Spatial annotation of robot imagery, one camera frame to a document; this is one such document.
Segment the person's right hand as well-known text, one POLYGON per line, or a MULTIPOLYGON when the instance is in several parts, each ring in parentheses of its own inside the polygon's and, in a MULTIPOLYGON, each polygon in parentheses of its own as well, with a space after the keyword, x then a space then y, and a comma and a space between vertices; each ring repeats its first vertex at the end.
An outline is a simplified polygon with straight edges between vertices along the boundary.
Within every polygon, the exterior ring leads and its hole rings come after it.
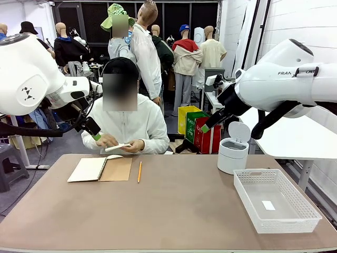
POLYGON ((95 141, 101 148, 110 148, 119 145, 119 142, 110 134, 101 134, 101 137, 95 141))

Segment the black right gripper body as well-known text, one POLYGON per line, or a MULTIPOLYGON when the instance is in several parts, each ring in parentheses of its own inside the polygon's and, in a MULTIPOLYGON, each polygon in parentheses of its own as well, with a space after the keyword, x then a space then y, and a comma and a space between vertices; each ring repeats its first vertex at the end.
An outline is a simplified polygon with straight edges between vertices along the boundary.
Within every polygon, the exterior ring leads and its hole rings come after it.
POLYGON ((237 84, 230 84, 218 96, 217 100, 232 114, 240 116, 248 111, 251 107, 241 100, 236 93, 237 84))

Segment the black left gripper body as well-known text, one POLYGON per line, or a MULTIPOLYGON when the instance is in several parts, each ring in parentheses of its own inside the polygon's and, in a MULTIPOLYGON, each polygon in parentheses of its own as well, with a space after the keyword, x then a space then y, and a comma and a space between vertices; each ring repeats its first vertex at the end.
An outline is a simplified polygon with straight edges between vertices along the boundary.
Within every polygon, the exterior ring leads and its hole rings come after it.
POLYGON ((62 121, 75 121, 78 118, 80 112, 83 112, 88 106, 89 103, 86 99, 78 99, 70 102, 59 108, 59 118, 62 121))

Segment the person's left hand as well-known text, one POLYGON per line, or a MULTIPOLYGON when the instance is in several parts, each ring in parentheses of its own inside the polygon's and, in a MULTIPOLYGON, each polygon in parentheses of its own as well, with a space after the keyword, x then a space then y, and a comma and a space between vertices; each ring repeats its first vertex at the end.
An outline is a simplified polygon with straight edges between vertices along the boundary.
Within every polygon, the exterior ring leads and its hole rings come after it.
POLYGON ((143 151, 145 148, 145 142, 142 139, 136 139, 130 141, 126 146, 121 147, 121 149, 128 153, 138 153, 143 151))

